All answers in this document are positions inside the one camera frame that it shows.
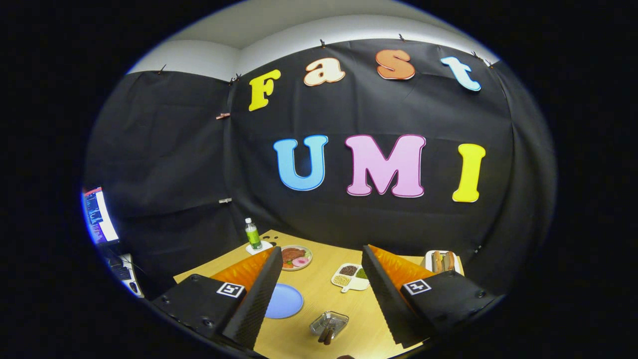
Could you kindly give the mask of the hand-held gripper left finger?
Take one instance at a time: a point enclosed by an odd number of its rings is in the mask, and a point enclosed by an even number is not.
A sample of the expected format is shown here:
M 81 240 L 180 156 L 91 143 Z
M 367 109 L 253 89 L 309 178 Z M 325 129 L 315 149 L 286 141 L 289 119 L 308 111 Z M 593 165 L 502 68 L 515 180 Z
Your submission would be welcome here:
M 152 303 L 199 336 L 252 350 L 282 265 L 271 247 L 210 277 L 189 275 Z

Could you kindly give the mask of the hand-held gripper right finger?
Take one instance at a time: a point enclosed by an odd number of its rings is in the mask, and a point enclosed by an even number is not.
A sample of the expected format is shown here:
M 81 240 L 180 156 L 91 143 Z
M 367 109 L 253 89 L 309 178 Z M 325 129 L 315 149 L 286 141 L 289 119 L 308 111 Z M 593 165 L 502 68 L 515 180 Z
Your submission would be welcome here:
M 362 266 L 394 342 L 410 347 L 460 332 L 499 297 L 455 270 L 434 273 L 373 245 Z

